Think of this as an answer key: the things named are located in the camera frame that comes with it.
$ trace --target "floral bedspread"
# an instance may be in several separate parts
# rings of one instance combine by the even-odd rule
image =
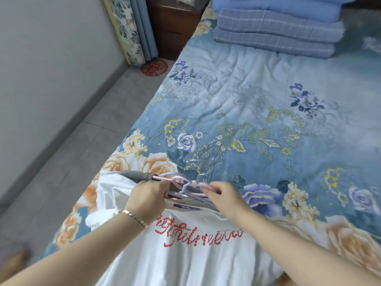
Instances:
[[[319,60],[216,43],[209,6],[102,169],[196,177],[185,161],[202,160],[205,182],[232,182],[253,210],[381,275],[381,55],[362,46],[381,16],[344,20],[351,37]],[[89,232],[97,182],[42,257]]]

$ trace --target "wall baseboard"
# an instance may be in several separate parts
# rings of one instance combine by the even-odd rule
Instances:
[[[36,176],[38,171],[44,166],[48,159],[57,151],[76,127],[85,119],[89,112],[110,90],[114,83],[128,68],[127,61],[123,61],[118,68],[107,78],[98,90],[85,102],[71,120],[59,131],[51,142],[43,149],[38,156],[27,166],[16,179],[16,181],[6,190],[0,199],[0,216],[9,208],[13,201],[21,194],[24,188]]]

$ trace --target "bracelet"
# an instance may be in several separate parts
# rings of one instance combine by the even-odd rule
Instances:
[[[125,213],[125,214],[127,214],[127,215],[133,217],[133,218],[134,218],[135,220],[137,220],[143,227],[148,228],[148,225],[145,223],[145,221],[143,221],[142,219],[140,219],[139,217],[137,217],[136,215],[134,215],[134,214],[131,213],[130,211],[120,209],[120,210],[119,210],[119,213]]]

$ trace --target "forearm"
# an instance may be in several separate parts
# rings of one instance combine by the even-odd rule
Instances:
[[[380,285],[380,280],[365,269],[255,211],[243,211],[237,224],[253,236],[298,286]]]
[[[118,214],[58,252],[25,269],[4,286],[93,286],[144,227]]]

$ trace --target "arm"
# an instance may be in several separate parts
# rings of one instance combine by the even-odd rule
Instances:
[[[230,183],[213,182],[221,195],[203,192],[228,219],[241,227],[270,254],[298,286],[367,285],[381,280],[323,247],[295,235],[253,211]]]
[[[169,183],[141,182],[133,188],[126,210],[151,224],[165,208]],[[9,279],[3,286],[93,286],[114,259],[143,230],[133,217],[119,213],[96,230]]]

